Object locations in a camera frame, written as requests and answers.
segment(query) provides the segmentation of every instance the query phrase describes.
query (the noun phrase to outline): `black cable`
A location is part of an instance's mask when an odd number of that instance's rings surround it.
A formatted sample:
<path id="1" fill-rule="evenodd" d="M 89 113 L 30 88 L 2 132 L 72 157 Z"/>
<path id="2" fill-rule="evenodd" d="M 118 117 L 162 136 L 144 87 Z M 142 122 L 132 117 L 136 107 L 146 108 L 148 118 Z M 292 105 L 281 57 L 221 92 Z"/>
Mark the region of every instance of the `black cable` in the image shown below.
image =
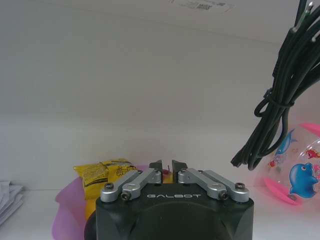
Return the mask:
<path id="1" fill-rule="evenodd" d="M 311 12 L 311 5 L 300 0 L 294 27 L 289 30 L 279 50 L 273 70 L 273 85 L 254 110 L 261 118 L 243 148 L 231 163 L 255 169 L 261 159 L 282 143 L 288 132 L 288 115 L 295 100 L 320 80 L 320 6 Z M 281 122 L 281 135 L 272 145 Z"/>

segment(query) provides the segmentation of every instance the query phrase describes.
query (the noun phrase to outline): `yellow object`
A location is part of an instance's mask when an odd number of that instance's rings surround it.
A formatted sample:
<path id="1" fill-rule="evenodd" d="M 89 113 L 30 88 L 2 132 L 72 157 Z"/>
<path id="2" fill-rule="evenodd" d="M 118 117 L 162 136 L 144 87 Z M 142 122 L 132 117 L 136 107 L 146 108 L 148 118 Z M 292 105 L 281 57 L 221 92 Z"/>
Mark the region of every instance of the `yellow object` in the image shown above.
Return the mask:
<path id="1" fill-rule="evenodd" d="M 173 184 L 174 183 L 174 175 L 170 172 L 168 175 L 163 175 L 163 183 L 164 184 Z"/>
<path id="2" fill-rule="evenodd" d="M 126 159 L 120 158 L 96 164 L 74 166 L 73 169 L 82 178 L 84 199 L 96 200 L 100 196 L 100 190 L 107 182 L 115 182 L 128 171 L 135 170 L 136 167 Z"/>
<path id="3" fill-rule="evenodd" d="M 96 210 L 96 200 L 89 199 L 85 202 L 85 220 L 91 216 L 91 214 Z"/>

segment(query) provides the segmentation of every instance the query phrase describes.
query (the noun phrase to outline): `snack package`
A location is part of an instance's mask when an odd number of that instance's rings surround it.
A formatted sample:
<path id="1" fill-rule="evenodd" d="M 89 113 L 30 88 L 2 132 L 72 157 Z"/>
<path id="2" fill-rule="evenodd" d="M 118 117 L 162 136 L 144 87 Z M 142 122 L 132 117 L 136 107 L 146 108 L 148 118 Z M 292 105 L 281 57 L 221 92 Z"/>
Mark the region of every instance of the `snack package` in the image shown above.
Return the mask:
<path id="1" fill-rule="evenodd" d="M 127 172 L 135 170 L 136 167 L 126 159 L 119 158 L 96 164 L 74 166 L 73 169 L 82 178 L 84 198 L 95 200 L 100 196 L 100 190 L 107 182 L 115 182 Z"/>

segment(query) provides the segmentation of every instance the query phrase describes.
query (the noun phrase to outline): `barcode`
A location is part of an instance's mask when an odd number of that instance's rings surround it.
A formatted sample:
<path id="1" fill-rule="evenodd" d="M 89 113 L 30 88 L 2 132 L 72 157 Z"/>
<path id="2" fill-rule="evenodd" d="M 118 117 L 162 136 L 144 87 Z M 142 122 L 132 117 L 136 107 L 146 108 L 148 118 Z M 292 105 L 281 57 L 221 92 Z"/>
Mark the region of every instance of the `barcode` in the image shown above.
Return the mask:
<path id="1" fill-rule="evenodd" d="M 212 5 L 200 3 L 196 8 L 202 10 L 209 10 L 210 8 L 212 8 Z"/>

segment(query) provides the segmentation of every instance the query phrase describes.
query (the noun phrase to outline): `label sticker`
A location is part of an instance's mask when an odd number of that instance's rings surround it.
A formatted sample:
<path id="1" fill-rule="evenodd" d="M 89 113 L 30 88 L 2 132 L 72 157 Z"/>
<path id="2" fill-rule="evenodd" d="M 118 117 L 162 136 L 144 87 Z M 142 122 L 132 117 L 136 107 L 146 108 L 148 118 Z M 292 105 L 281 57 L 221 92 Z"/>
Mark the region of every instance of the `label sticker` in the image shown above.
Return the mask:
<path id="1" fill-rule="evenodd" d="M 235 7 L 234 4 L 212 0 L 169 0 L 169 2 L 201 12 L 225 13 Z"/>

